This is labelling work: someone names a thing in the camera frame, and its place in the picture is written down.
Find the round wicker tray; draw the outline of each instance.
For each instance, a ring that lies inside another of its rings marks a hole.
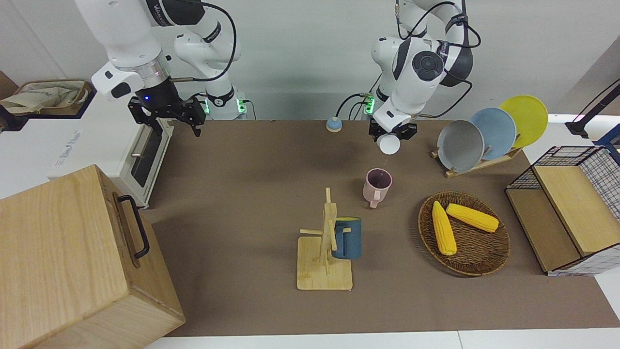
[[[490,214],[500,221],[499,228],[494,233],[487,233],[448,216],[456,240],[456,253],[444,256],[437,247],[433,228],[432,210],[435,201],[439,201],[443,208],[452,203]],[[418,229],[428,251],[441,264],[457,273],[468,276],[493,273],[504,266],[510,255],[510,239],[500,217],[487,204],[468,194],[444,191],[429,197],[420,208]]]

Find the black metal handle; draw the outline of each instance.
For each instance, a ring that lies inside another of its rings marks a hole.
[[[138,205],[136,205],[136,201],[133,199],[131,195],[119,196],[118,201],[119,202],[129,201],[131,204],[131,209],[133,209],[133,215],[136,217],[136,222],[138,223],[138,229],[140,230],[140,236],[142,237],[142,243],[144,244],[144,247],[142,248],[142,250],[136,253],[135,255],[133,255],[134,257],[136,257],[137,260],[139,260],[140,258],[146,256],[147,253],[149,253],[151,246],[149,245],[149,238],[146,236],[146,231],[144,231],[144,226],[142,225],[142,219],[140,219],[140,213],[138,212]]]

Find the yellow corn cob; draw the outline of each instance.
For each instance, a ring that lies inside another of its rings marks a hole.
[[[500,222],[492,215],[457,204],[448,205],[446,213],[462,222],[489,233],[494,233],[500,225]]]
[[[437,239],[437,247],[439,252],[445,256],[451,256],[456,253],[456,241],[454,241],[454,232],[448,220],[448,215],[438,201],[433,203],[433,228],[435,228],[435,238]]]

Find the white floor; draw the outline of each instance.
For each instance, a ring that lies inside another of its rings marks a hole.
[[[567,118],[556,116],[553,121]],[[620,117],[597,117],[589,123],[588,133],[599,139],[620,122]],[[524,149],[530,163],[554,145],[592,145],[589,140],[571,135],[564,124],[549,124],[541,139]],[[616,315],[620,317],[620,268],[596,276]],[[341,335],[280,335],[243,337],[162,338],[148,349],[584,349],[620,348],[620,328],[570,330],[488,330],[407,333],[362,333]]]

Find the brown table surface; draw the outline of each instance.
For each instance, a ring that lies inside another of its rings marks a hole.
[[[542,274],[504,193],[528,166],[512,161],[445,178],[429,157],[446,122],[418,122],[399,153],[383,155],[366,122],[337,134],[318,121],[208,122],[175,134],[145,218],[154,224],[187,323],[172,336],[618,327],[592,277]],[[379,208],[361,195],[366,172],[394,184]],[[324,188],[339,215],[363,219],[352,291],[299,291],[300,228],[319,229]],[[422,202],[440,191],[486,202],[508,228],[506,265],[463,278],[418,238]]]

